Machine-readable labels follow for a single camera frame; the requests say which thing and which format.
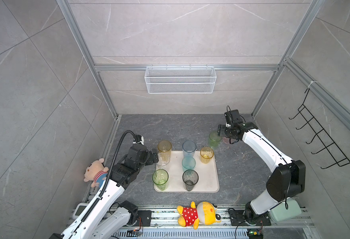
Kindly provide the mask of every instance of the white tray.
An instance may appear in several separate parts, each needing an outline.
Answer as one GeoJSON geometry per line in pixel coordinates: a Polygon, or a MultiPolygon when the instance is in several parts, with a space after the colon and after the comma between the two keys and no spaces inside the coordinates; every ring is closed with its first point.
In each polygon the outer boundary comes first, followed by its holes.
{"type": "Polygon", "coordinates": [[[215,156],[212,157],[209,163],[204,164],[200,161],[200,151],[196,151],[194,155],[196,166],[194,170],[199,175],[199,181],[192,189],[187,191],[182,179],[183,167],[181,161],[183,160],[183,151],[172,151],[169,164],[163,167],[168,172],[168,186],[166,190],[160,190],[154,185],[157,192],[218,192],[219,180],[217,178],[217,169],[215,156]]]}

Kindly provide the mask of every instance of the gray floor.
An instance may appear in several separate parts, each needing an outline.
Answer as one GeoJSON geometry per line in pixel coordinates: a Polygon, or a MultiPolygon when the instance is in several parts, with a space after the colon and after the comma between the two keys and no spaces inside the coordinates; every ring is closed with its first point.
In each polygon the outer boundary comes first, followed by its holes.
{"type": "MultiPolygon", "coordinates": [[[[250,115],[243,115],[252,121],[250,115]]],[[[134,114],[122,115],[114,143],[106,166],[110,166],[120,136],[132,130],[144,137],[148,149],[157,147],[161,140],[169,140],[172,150],[182,150],[182,143],[193,140],[197,149],[208,144],[208,135],[225,124],[224,114],[134,114]]],[[[117,160],[125,155],[132,144],[127,135],[120,148],[117,160]]],[[[215,158],[220,189],[217,193],[159,193],[153,188],[152,173],[155,165],[145,166],[137,179],[118,198],[118,202],[128,200],[135,205],[189,205],[209,201],[215,204],[245,204],[256,198],[265,189],[270,171],[264,161],[243,141],[233,145],[223,142],[215,149],[215,158]]],[[[265,239],[304,239],[301,228],[264,228],[265,239]]]]}

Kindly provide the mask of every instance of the yellow plush toy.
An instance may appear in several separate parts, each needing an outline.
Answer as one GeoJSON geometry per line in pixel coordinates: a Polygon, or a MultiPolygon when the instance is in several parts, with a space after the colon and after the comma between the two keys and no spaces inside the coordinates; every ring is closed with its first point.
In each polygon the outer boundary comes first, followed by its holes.
{"type": "Polygon", "coordinates": [[[195,230],[199,227],[199,222],[205,225],[221,222],[222,218],[219,214],[216,214],[216,209],[217,206],[209,202],[201,202],[197,207],[195,202],[192,202],[190,208],[178,206],[177,212],[180,217],[177,222],[182,227],[194,225],[195,230]]]}

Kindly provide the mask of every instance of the pink plush toy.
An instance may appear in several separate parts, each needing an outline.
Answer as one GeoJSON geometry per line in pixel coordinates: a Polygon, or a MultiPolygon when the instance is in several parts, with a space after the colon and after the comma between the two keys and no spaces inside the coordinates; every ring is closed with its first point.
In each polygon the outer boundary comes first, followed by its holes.
{"type": "Polygon", "coordinates": [[[88,182],[93,180],[91,187],[102,186],[108,171],[108,168],[102,164],[104,161],[104,158],[95,160],[86,168],[85,179],[83,181],[88,182]]]}

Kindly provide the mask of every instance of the red polka dot shirt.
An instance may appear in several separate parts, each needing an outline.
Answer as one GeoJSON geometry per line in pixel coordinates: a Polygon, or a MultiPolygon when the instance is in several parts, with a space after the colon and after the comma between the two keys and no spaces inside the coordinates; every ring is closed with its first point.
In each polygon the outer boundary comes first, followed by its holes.
{"type": "Polygon", "coordinates": [[[197,219],[196,208],[183,208],[182,217],[186,220],[186,226],[191,226],[197,219]]]}

